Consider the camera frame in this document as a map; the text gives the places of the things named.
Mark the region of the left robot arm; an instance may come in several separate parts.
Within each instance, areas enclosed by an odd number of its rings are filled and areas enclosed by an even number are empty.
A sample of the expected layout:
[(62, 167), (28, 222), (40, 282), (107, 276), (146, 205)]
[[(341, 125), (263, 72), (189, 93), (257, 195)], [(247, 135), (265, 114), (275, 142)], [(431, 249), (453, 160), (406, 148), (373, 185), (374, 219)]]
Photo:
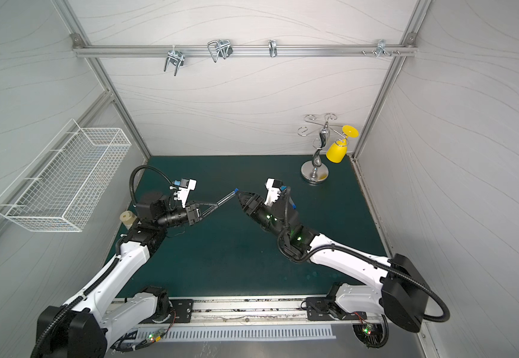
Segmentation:
[(117, 310), (107, 310), (132, 276), (155, 255), (169, 228), (194, 225), (220, 207), (188, 202), (196, 180), (168, 182), (169, 196), (152, 193), (138, 200), (135, 177), (149, 165), (130, 174), (129, 191), (136, 218), (115, 244), (115, 254), (78, 293), (59, 307), (50, 306), (39, 316), (32, 357), (103, 357), (132, 326), (152, 316), (166, 316), (168, 296), (164, 289), (149, 288)]

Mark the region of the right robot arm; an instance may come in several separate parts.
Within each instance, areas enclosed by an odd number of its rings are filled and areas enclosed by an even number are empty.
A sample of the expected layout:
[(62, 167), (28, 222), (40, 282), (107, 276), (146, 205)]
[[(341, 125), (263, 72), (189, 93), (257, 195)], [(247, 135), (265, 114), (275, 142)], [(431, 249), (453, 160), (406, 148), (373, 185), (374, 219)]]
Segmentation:
[(243, 212), (262, 230), (273, 234), (280, 253), (289, 261), (326, 266), (365, 284), (363, 295), (347, 283), (331, 289), (331, 307), (340, 314), (383, 315), (411, 333), (424, 321), (450, 320), (447, 304), (428, 285), (412, 261), (396, 254), (381, 257), (337, 243), (300, 221), (291, 203), (291, 190), (272, 189), (268, 199), (253, 192), (236, 192)]

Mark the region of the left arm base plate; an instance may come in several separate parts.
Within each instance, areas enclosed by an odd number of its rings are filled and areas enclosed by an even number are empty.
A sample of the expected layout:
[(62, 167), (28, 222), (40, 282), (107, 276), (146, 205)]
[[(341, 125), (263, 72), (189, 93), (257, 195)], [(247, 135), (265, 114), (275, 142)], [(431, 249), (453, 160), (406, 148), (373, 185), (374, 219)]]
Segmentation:
[(139, 323), (140, 325), (169, 325), (171, 322), (181, 324), (189, 323), (192, 319), (193, 306), (193, 299), (172, 298), (168, 300), (164, 313), (155, 313), (153, 316)]

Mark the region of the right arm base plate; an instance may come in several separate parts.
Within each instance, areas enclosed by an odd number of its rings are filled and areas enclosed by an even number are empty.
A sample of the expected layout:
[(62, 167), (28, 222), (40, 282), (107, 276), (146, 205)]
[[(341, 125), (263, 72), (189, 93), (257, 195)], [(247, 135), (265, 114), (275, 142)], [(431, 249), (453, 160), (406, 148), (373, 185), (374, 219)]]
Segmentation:
[(365, 321), (365, 312), (347, 313), (334, 300), (324, 297), (308, 297), (301, 302), (301, 309), (307, 312), (310, 322), (319, 321)]

